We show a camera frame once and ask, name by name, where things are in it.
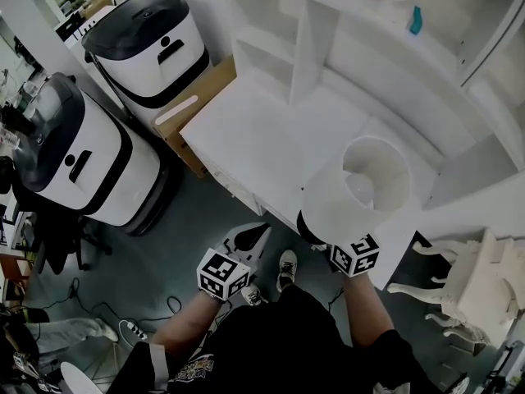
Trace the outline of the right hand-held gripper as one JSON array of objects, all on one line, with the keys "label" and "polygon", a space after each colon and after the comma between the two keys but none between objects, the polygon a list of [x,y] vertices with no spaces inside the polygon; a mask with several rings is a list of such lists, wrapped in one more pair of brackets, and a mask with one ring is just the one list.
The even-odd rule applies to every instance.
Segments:
[{"label": "right hand-held gripper", "polygon": [[367,234],[348,248],[331,247],[330,262],[347,277],[355,277],[372,270],[380,253],[380,247],[371,234]]}]

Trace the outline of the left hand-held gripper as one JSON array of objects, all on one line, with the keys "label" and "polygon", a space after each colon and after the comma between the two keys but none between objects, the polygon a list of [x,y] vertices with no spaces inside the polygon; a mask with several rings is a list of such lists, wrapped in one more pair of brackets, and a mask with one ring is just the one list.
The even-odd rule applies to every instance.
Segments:
[{"label": "left hand-held gripper", "polygon": [[196,270],[199,290],[221,302],[239,293],[256,271],[254,264],[262,257],[271,232],[266,222],[251,222],[231,229],[224,245],[229,250],[240,250],[240,256],[208,248]]}]

